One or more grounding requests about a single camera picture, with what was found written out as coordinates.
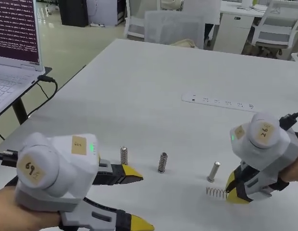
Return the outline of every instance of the white cabinet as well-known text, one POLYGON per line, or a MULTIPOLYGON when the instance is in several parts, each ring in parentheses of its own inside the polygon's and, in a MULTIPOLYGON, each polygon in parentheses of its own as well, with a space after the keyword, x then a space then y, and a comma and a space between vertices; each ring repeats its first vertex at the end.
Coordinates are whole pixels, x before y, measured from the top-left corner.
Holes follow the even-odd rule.
POLYGON ((241 54, 254 17, 223 13, 214 51, 241 54))

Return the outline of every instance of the table leg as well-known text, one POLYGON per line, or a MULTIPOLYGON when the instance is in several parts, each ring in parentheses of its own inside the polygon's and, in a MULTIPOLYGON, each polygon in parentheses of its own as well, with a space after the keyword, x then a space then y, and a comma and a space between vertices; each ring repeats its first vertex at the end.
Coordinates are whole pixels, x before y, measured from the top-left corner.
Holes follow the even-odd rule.
POLYGON ((12 107, 19 123, 23 124, 28 119, 28 116, 22 99, 20 98, 17 101, 15 101, 12 107))

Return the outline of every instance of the metal cylinder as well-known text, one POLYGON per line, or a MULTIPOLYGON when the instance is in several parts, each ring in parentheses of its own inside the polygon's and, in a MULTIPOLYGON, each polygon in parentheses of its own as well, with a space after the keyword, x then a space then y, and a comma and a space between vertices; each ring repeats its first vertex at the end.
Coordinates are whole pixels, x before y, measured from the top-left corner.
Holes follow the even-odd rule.
POLYGON ((121 147, 120 161, 121 161, 122 165, 128 165, 128 149, 127 149, 127 147, 121 147))
POLYGON ((209 176, 207 176, 207 180, 208 180, 208 182, 210 182, 210 183, 214 182, 214 177, 215 177, 215 175, 216 175, 216 173, 217 173, 217 170, 218 170, 218 168, 220 167, 220 165, 221 165, 220 162, 215 162, 215 163, 214 163, 214 165, 213 165, 213 167, 212 167, 212 169, 211 169, 211 172, 210 172, 209 176))
POLYGON ((162 153, 161 157, 160 157, 159 167, 158 167, 158 172, 159 173, 164 173, 165 172, 166 162, 167 162, 167 154, 162 153))

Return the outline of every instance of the table surface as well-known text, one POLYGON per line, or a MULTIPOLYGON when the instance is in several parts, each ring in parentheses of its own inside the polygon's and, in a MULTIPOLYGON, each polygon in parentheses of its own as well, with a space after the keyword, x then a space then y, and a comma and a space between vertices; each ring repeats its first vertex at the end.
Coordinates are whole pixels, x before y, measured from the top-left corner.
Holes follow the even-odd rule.
POLYGON ((242 7, 241 4, 240 2, 222 1, 221 13, 262 18, 267 9, 264 5, 255 5, 255 9, 238 9, 242 7))
MULTIPOLYGON (((298 230, 298 183, 271 199, 232 205, 206 195, 239 165, 229 131, 253 113, 181 101, 187 92, 253 103, 283 116, 298 111, 298 63, 116 40, 0 145, 18 150, 32 132, 93 133, 101 157, 129 165, 141 182, 93 186, 88 197, 151 222, 157 231, 298 230), (168 154, 159 174, 160 154, 168 154), (214 161, 221 162, 208 183, 214 161)), ((0 187, 15 169, 0 166, 0 187)))

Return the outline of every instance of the power strip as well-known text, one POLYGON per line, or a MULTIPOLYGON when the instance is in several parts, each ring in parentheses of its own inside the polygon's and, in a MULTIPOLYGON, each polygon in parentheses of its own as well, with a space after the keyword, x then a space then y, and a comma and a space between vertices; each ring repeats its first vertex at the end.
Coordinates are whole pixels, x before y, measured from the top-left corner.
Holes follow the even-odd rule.
POLYGON ((216 98, 209 98, 207 96, 196 95, 193 93, 183 94, 181 100, 189 103, 199 103, 215 107, 230 108, 240 111, 257 112, 255 105, 251 103, 238 103, 229 100, 220 100, 216 98))

